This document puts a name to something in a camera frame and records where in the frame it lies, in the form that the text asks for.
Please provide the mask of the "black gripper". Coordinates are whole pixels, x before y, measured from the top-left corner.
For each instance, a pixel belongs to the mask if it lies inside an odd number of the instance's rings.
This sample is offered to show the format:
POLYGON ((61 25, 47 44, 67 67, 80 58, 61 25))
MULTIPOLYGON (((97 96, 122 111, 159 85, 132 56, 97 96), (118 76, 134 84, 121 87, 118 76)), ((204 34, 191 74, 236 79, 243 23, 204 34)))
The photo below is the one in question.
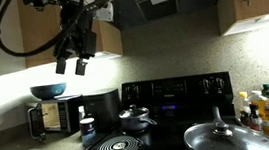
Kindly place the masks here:
POLYGON ((85 74, 87 62, 84 59, 93 57, 96 53, 96 34, 92 31, 92 14, 80 12, 80 6, 74 3, 63 5, 60 11, 60 27, 66 29, 72 24, 68 34, 62 37, 54 47, 54 57, 57 59, 56 73, 63 75, 66 71, 67 58, 76 53, 75 74, 85 74))

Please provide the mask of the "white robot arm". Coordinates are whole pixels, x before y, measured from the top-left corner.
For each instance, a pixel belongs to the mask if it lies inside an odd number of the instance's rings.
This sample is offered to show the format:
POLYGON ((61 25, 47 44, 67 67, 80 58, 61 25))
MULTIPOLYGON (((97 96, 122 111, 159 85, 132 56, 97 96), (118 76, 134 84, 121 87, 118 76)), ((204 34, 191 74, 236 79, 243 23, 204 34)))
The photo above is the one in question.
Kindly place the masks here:
POLYGON ((60 28, 64 32, 54 46, 56 73, 63 75, 67 59, 75 54, 76 75, 84 75, 87 60, 95 56, 97 34, 92 29, 94 20, 113 21, 114 9, 110 0, 22 0, 24 5, 43 11, 50 5, 60 7, 60 28))

